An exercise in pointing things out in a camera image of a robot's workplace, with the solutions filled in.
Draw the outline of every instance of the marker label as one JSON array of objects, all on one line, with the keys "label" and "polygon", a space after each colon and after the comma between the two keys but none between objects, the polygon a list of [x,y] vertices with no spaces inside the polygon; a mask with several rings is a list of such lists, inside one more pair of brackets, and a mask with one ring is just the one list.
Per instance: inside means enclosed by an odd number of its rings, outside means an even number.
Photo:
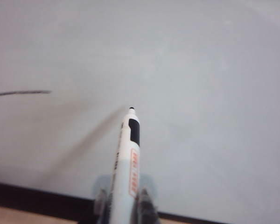
[{"label": "marker label", "polygon": [[134,198],[136,198],[138,192],[138,168],[139,155],[134,148],[131,148],[129,194]]}]

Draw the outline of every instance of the wooden floor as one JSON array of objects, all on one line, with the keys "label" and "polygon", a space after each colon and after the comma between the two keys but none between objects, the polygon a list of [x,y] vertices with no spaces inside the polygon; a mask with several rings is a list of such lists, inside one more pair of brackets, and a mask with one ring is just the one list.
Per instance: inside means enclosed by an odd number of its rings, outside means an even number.
[{"label": "wooden floor", "polygon": [[[75,221],[0,207],[0,224],[76,224]],[[162,224],[183,224],[161,219]]]}]

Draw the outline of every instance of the marker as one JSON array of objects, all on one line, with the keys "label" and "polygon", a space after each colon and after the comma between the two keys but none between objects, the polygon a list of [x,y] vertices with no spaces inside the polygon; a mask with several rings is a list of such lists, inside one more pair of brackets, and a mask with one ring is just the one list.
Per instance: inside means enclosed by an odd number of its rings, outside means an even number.
[{"label": "marker", "polygon": [[124,117],[116,152],[111,192],[109,223],[134,223],[139,185],[140,125],[133,107]]}]

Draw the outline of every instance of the white marker body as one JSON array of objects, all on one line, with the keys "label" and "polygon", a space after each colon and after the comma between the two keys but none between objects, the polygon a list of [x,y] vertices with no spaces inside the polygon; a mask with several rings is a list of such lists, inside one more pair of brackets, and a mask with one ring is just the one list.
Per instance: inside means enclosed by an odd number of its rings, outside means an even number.
[{"label": "white marker body", "polygon": [[110,224],[131,224],[139,185],[139,145],[131,141],[129,120],[139,122],[134,109],[124,117],[116,154],[112,185]]}]

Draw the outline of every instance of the whiteboard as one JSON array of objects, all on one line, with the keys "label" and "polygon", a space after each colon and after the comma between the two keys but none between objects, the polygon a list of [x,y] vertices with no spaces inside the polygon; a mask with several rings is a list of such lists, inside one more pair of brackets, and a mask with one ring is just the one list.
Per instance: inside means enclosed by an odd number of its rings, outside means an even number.
[{"label": "whiteboard", "polygon": [[94,198],[140,119],[160,211],[280,223],[280,1],[0,0],[0,182]]}]

